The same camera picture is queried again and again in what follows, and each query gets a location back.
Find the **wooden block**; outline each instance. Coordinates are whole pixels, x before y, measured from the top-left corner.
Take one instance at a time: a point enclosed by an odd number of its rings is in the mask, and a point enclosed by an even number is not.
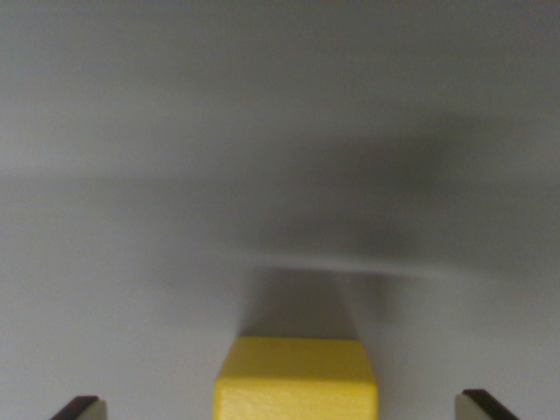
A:
[[[466,389],[455,396],[455,420],[519,420],[484,389]]]
[[[213,394],[213,420],[376,420],[377,385],[358,341],[241,337]]]
[[[76,396],[51,420],[107,420],[107,404],[98,396]]]

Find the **yellow wooden block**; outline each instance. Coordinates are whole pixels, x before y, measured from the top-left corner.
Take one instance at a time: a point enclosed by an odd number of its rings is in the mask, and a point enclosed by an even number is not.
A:
[[[213,420],[376,420],[358,341],[241,337],[214,385]]]

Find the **block top face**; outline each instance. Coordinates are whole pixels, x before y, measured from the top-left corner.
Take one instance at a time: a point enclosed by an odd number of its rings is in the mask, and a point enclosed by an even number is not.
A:
[[[345,339],[240,337],[229,350],[219,379],[375,384],[363,345]]]

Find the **yellow block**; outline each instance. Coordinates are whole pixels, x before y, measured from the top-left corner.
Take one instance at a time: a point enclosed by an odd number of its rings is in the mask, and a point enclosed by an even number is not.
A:
[[[358,341],[241,337],[216,379],[213,420],[376,420]]]

